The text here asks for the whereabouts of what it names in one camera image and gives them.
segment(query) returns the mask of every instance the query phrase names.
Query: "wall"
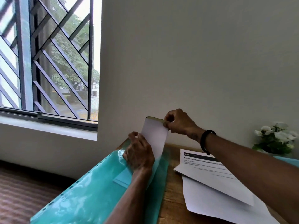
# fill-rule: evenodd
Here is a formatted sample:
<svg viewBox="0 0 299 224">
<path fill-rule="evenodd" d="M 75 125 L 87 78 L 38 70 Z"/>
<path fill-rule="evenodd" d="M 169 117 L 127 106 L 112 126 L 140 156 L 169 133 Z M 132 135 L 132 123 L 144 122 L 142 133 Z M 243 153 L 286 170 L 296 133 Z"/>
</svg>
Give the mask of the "wall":
<svg viewBox="0 0 299 224">
<path fill-rule="evenodd" d="M 0 157 L 80 177 L 146 116 L 176 108 L 249 147 L 253 130 L 272 121 L 299 131 L 298 7 L 299 0 L 103 0 L 98 141 L 0 125 Z M 198 146 L 174 134 L 168 142 Z"/>
</svg>

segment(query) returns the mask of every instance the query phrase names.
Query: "floor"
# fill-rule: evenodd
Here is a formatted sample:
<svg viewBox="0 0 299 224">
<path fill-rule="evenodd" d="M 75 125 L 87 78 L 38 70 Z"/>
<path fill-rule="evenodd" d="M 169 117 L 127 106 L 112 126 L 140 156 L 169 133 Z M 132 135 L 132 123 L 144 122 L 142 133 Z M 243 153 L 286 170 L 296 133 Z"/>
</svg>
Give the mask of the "floor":
<svg viewBox="0 0 299 224">
<path fill-rule="evenodd" d="M 0 224 L 28 224 L 30 218 L 74 179 L 0 161 Z"/>
</svg>

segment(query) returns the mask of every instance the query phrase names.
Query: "window sill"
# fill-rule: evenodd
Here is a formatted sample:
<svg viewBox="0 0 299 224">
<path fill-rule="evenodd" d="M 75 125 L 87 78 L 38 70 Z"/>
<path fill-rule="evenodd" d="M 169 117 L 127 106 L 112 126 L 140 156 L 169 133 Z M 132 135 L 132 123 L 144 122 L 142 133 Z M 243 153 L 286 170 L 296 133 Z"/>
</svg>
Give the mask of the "window sill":
<svg viewBox="0 0 299 224">
<path fill-rule="evenodd" d="M 82 138 L 92 141 L 97 141 L 97 132 L 75 129 L 65 126 L 57 126 L 53 124 L 35 122 L 24 119 L 16 119 L 11 117 L 0 116 L 0 124 L 12 125 L 16 127 L 23 127 L 27 129 L 55 133 L 70 137 Z"/>
</svg>

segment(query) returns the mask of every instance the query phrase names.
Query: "potted plant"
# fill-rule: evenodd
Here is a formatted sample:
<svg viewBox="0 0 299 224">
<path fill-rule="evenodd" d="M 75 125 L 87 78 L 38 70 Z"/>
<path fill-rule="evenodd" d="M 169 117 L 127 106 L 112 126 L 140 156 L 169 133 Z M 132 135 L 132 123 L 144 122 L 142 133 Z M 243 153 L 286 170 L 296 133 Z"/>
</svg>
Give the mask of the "potted plant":
<svg viewBox="0 0 299 224">
<path fill-rule="evenodd" d="M 260 131 L 254 131 L 260 137 L 260 143 L 254 144 L 252 149 L 270 155 L 284 156 L 291 153 L 298 134 L 287 130 L 287 127 L 287 124 L 278 122 L 272 127 L 263 126 Z"/>
</svg>

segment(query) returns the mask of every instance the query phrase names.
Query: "table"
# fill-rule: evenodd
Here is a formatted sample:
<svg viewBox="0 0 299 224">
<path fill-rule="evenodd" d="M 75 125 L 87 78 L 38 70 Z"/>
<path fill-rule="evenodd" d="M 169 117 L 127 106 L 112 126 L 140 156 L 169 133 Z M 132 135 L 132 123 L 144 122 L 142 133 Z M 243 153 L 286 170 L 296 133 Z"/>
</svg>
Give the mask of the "table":
<svg viewBox="0 0 299 224">
<path fill-rule="evenodd" d="M 121 149 L 125 142 L 126 140 L 117 149 Z M 170 162 L 157 224 L 231 224 L 231 222 L 222 219 L 199 215 L 187 210 L 183 195 L 182 177 L 174 172 L 174 168 L 180 164 L 180 149 L 198 152 L 202 152 L 202 150 L 168 143 L 165 144 L 164 149 L 170 151 Z M 270 207 L 268 209 L 281 224 L 288 224 Z"/>
</svg>

